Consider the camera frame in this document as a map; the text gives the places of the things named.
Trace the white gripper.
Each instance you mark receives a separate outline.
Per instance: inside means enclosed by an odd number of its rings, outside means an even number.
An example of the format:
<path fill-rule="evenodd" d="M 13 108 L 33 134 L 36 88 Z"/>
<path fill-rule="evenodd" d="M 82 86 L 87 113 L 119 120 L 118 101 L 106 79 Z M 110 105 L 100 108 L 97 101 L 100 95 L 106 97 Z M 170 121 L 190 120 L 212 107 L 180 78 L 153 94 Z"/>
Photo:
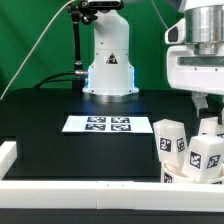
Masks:
<path fill-rule="evenodd" d="M 197 117 L 208 110 L 207 96 L 224 96 L 224 44 L 217 55 L 196 56 L 193 45 L 176 45 L 167 51 L 168 83 L 172 88 L 193 91 Z"/>

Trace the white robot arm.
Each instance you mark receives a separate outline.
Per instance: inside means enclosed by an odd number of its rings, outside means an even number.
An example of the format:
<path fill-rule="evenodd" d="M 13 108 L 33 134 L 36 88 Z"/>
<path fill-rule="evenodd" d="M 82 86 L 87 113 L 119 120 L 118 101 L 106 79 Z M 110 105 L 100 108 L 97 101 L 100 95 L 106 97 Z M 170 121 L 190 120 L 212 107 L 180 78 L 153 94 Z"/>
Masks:
<path fill-rule="evenodd" d="M 199 113 L 209 94 L 224 96 L 224 0 L 167 0 L 184 17 L 165 33 L 171 87 L 192 93 Z M 113 101 L 135 94 L 129 63 L 129 24 L 117 11 L 124 0 L 86 0 L 84 18 L 94 22 L 94 60 L 84 92 Z"/>

